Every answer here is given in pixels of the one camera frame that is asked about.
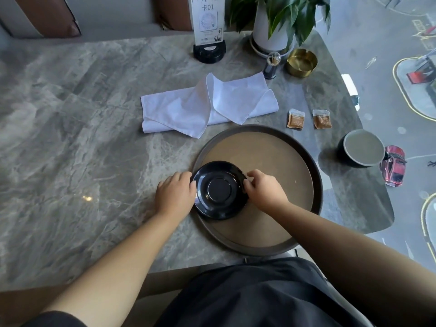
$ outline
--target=white car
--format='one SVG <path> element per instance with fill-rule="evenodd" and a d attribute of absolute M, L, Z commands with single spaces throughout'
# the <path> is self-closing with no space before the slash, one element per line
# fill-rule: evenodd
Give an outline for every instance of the white car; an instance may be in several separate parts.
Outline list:
<path fill-rule="evenodd" d="M 342 74 L 342 80 L 345 82 L 345 86 L 347 87 L 348 93 L 352 97 L 352 102 L 354 104 L 354 107 L 356 108 L 356 111 L 359 111 L 359 95 L 357 94 L 356 86 L 354 85 L 354 82 L 352 80 L 352 77 L 350 77 L 349 74 Z"/>

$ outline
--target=person's left hand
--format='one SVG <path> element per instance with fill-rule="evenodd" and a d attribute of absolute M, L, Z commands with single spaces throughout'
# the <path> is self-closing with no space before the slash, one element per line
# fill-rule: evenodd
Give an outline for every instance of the person's left hand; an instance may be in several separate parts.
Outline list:
<path fill-rule="evenodd" d="M 192 209 L 197 183 L 191 181 L 191 172 L 176 172 L 159 182 L 154 199 L 156 214 L 182 220 Z"/>

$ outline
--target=forearm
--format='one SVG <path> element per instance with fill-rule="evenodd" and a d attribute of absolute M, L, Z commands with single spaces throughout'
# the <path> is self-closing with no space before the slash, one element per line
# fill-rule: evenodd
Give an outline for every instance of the forearm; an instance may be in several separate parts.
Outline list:
<path fill-rule="evenodd" d="M 118 327 L 157 253 L 178 225 L 155 215 L 81 275 L 45 311 L 70 313 L 87 327 Z"/>
<path fill-rule="evenodd" d="M 421 265 L 293 204 L 272 214 L 364 313 L 415 326 L 435 315 L 436 278 Z"/>

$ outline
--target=white napkin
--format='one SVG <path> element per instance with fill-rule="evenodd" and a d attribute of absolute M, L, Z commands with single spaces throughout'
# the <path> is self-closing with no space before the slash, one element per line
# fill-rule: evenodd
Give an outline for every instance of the white napkin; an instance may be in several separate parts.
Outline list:
<path fill-rule="evenodd" d="M 242 125 L 247 118 L 279 109 L 262 72 L 231 82 L 209 73 L 195 87 L 141 96 L 141 104 L 144 133 L 174 129 L 193 138 L 199 138 L 207 125 Z"/>

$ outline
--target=white flower pot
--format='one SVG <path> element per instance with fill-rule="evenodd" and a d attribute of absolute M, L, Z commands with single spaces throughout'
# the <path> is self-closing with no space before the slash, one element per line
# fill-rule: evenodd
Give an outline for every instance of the white flower pot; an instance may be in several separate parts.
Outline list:
<path fill-rule="evenodd" d="M 287 22 L 278 30 L 278 27 L 268 39 L 268 16 L 266 15 L 266 5 L 264 0 L 259 0 L 257 4 L 256 19 L 253 27 L 253 40 L 259 49 L 265 53 L 286 49 L 288 34 L 286 32 Z"/>

